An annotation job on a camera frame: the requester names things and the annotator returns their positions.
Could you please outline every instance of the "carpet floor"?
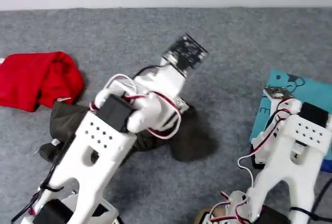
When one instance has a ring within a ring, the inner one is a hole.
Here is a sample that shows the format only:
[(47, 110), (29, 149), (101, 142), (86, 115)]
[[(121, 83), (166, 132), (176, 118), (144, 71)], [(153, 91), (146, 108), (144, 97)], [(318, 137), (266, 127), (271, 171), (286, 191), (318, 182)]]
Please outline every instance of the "carpet floor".
[[(70, 9), (0, 12), (0, 57), (63, 50), (84, 72), (88, 104), (115, 73), (133, 75), (159, 62), (184, 32), (210, 52), (182, 96), (204, 115), (215, 153), (184, 163), (168, 146), (134, 154), (112, 178), (105, 197), (125, 223), (189, 224), (222, 198), (250, 185), (237, 158), (248, 138), (271, 69), (332, 83), (332, 9)], [(35, 192), (50, 164), (34, 152), (51, 140), (51, 110), (0, 107), (0, 223), (9, 223)], [(330, 174), (320, 173), (317, 193)], [(77, 187), (73, 184), (67, 188)], [(278, 184), (266, 203), (287, 213), (288, 188)], [(319, 207), (331, 217), (332, 190)]]

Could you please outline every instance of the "cable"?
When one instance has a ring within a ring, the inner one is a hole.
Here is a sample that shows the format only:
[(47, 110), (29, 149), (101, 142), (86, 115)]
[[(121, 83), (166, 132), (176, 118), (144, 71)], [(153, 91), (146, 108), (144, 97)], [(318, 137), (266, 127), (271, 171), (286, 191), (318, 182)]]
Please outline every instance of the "cable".
[(235, 207), (235, 216), (236, 216), (238, 222), (241, 223), (241, 224), (246, 224), (245, 221), (250, 223), (250, 221), (249, 221), (248, 219), (245, 219), (245, 218), (241, 217), (241, 216), (239, 215), (239, 213), (238, 213), (238, 207), (244, 205), (244, 204), (247, 202), (247, 200), (248, 200), (248, 197), (246, 197), (245, 200), (244, 200), (243, 202), (239, 203), (239, 204)]
[(68, 148), (70, 147), (71, 142), (67, 142), (61, 152), (59, 153), (59, 155), (56, 157), (51, 169), (49, 170), (46, 178), (44, 179), (44, 181), (40, 184), (38, 192), (33, 194), (30, 202), (21, 210), (19, 211), (14, 217), (13, 219), (10, 221), (11, 224), (14, 224), (22, 215), (24, 215), (25, 212), (29, 211), (33, 205), (35, 204), (35, 202), (42, 196), (42, 193), (45, 190), (50, 190), (52, 192), (59, 192), (60, 190), (63, 189), (63, 187), (61, 187), (60, 189), (52, 189), (51, 187), (48, 186), (51, 177), (56, 169), (56, 167), (58, 166), (58, 164), (61, 162), (62, 158), (64, 157), (65, 153), (67, 152)]
[(313, 206), (312, 206), (311, 212), (313, 212), (313, 213), (316, 212), (316, 210), (317, 210), (317, 208), (318, 208), (320, 202), (322, 201), (323, 196), (325, 195), (327, 189), (331, 186), (331, 184), (332, 184), (332, 178), (331, 178), (329, 181), (327, 181), (327, 183), (326, 183), (326, 184), (324, 185), (324, 187), (322, 188), (321, 192), (318, 194), (318, 196), (317, 196), (315, 202), (313, 203)]
[(280, 106), (281, 104), (286, 103), (286, 102), (288, 102), (288, 101), (290, 101), (290, 100), (295, 100), (295, 98), (286, 98), (286, 99), (281, 100), (281, 101), (278, 103), (278, 105), (276, 106), (276, 110), (279, 110), (279, 106)]
[(212, 207), (212, 209), (210, 210), (210, 213), (209, 213), (209, 221), (214, 223), (214, 222), (217, 222), (217, 221), (222, 221), (222, 220), (231, 220), (231, 219), (236, 219), (235, 216), (223, 216), (223, 217), (216, 217), (216, 218), (212, 218), (212, 214), (213, 212), (215, 211), (215, 209), (219, 206), (224, 206), (224, 205), (229, 205), (230, 202), (218, 202), (216, 205), (214, 205)]
[(133, 89), (135, 90), (135, 94), (138, 94), (137, 85), (136, 85), (136, 83), (134, 82), (134, 80), (133, 80), (132, 78), (130, 78), (128, 75), (124, 75), (124, 74), (116, 74), (116, 75), (112, 76), (112, 77), (107, 81), (107, 83), (105, 84), (104, 89), (105, 89), (105, 88), (108, 88), (108, 87), (112, 84), (112, 82), (113, 82), (116, 78), (118, 78), (118, 77), (123, 77), (123, 78), (128, 79), (128, 80), (130, 81), (131, 85), (133, 85)]
[(224, 197), (224, 198), (226, 198), (226, 200), (228, 200), (229, 199), (229, 195), (228, 194), (226, 194), (225, 192), (223, 192), (223, 191), (220, 191), (220, 194)]
[[(277, 116), (278, 115), (278, 113), (279, 112), (281, 112), (281, 111), (284, 111), (284, 112), (286, 112), (286, 113), (289, 113), (289, 114), (291, 114), (287, 109), (280, 109), (280, 110), (277, 110), (275, 113), (274, 113), (274, 116)], [(260, 149), (261, 149), (261, 147), (263, 147), (263, 145), (266, 143), (266, 141), (270, 138), (270, 136), (272, 135), (272, 133), (274, 132), (274, 130), (277, 128), (277, 126), (278, 126), (278, 124), (279, 124), (279, 122), (280, 121), (282, 121), (282, 120), (285, 120), (285, 118), (280, 118), (276, 123), (275, 123), (275, 125), (274, 125), (274, 127), (272, 128), (272, 130), (269, 132), (269, 134), (263, 139), (263, 141), (251, 152), (251, 153), (249, 153), (248, 155), (246, 155), (246, 156), (242, 156), (242, 157), (240, 157), (239, 159), (238, 159), (238, 167), (240, 168), (240, 169), (243, 169), (243, 170), (246, 170), (246, 171), (248, 171), (249, 172), (249, 174), (250, 174), (250, 178), (251, 178), (251, 187), (253, 188), (253, 186), (254, 186), (254, 176), (253, 176), (253, 173), (251, 172), (251, 170), (248, 168), (248, 167), (245, 167), (245, 166), (242, 166), (241, 164), (240, 164), (240, 162), (241, 162), (241, 160), (243, 160), (243, 159), (245, 159), (245, 158), (249, 158), (249, 157), (251, 157), (251, 156), (253, 156), (254, 154), (256, 154)]]
[(307, 211), (303, 208), (300, 207), (291, 207), (289, 210), (290, 211), (300, 211), (302, 213), (305, 213), (306, 215), (308, 215), (312, 220), (314, 221), (324, 221), (324, 222), (331, 222), (332, 223), (332, 218), (327, 218), (327, 217), (322, 217), (319, 216), (317, 214), (315, 214), (324, 194), (326, 193), (327, 189), (331, 186), (332, 184), (332, 178), (326, 182), (326, 184), (324, 185), (324, 187), (322, 188), (321, 192), (318, 194), (315, 202), (313, 203), (311, 212)]
[(134, 99), (139, 99), (139, 98), (143, 98), (146, 97), (147, 94), (143, 95), (143, 94), (137, 94), (137, 95), (132, 95), (132, 96), (124, 96), (124, 98), (126, 100), (134, 100)]
[(158, 95), (159, 97), (163, 98), (163, 100), (165, 100), (167, 103), (169, 103), (176, 111), (177, 113), (177, 116), (178, 116), (178, 120), (176, 122), (176, 126), (174, 128), (174, 130), (166, 135), (166, 136), (163, 136), (163, 135), (160, 135), (158, 134), (155, 130), (153, 130), (152, 128), (148, 128), (147, 130), (154, 136), (160, 138), (160, 139), (169, 139), (171, 137), (173, 137), (179, 130), (180, 128), (180, 124), (181, 124), (181, 112), (180, 110), (177, 108), (177, 106), (169, 99), (167, 98), (165, 95), (161, 94), (161, 93), (158, 93), (158, 92), (152, 92), (152, 93), (155, 93), (156, 95)]
[(148, 69), (153, 69), (153, 68), (156, 68), (156, 69), (160, 69), (162, 67), (166, 67), (168, 65), (170, 65), (171, 63), (168, 62), (164, 65), (149, 65), (149, 66), (146, 66), (146, 67), (143, 67), (140, 71), (138, 71), (132, 78), (135, 79), (136, 76), (140, 75), (141, 73), (143, 73), (144, 71), (148, 70)]

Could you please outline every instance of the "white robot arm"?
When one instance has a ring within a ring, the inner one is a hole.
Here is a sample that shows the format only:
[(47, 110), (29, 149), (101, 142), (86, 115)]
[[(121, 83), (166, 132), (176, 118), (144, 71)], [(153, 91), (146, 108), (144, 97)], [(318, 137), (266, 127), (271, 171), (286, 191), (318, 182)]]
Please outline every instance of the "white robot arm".
[[(186, 34), (165, 53), (161, 65), (156, 66), (159, 68), (156, 74), (134, 78), (113, 76), (90, 104), (91, 111), (78, 127), (75, 139), (41, 184), (32, 204), (24, 209), (29, 209), (31, 215), (21, 223), (109, 224), (116, 221), (117, 210), (103, 198), (106, 185), (133, 146), (135, 133), (148, 129), (159, 138), (170, 138), (176, 133), (181, 113), (188, 109), (178, 94), (188, 71), (207, 54)], [(95, 163), (91, 161), (94, 151), (99, 155)], [(72, 178), (79, 182), (78, 194), (57, 200), (56, 192)]]
[(271, 100), (271, 118), (266, 129), (252, 140), (251, 153), (239, 161), (255, 155), (255, 163), (265, 167), (246, 194), (235, 191), (227, 197), (226, 215), (234, 218), (220, 223), (269, 223), (260, 218), (265, 211), (264, 201), (283, 180), (289, 186), (292, 208), (288, 218), (277, 222), (274, 216), (274, 223), (307, 224), (314, 203), (314, 185), (331, 144), (332, 117), (295, 99), (285, 88), (266, 87), (264, 92)]

